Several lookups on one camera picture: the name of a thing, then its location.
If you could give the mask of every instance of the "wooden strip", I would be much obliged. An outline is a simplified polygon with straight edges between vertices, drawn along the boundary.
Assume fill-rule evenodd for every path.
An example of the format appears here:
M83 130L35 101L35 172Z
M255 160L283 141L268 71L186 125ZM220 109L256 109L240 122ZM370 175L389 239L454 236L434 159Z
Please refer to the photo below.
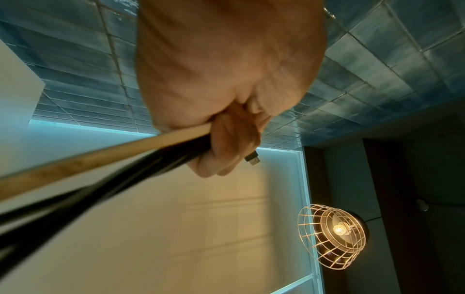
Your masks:
M211 123L77 155L0 178L0 201L72 175L210 133Z

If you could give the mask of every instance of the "tiled wall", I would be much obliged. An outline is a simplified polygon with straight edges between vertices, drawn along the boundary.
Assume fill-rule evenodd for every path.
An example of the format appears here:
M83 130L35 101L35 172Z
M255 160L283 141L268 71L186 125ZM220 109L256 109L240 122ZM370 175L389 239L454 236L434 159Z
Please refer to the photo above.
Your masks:
M262 147L294 149L464 96L465 1L327 0L328 49ZM0 0L0 38L46 82L34 119L154 133L133 0Z

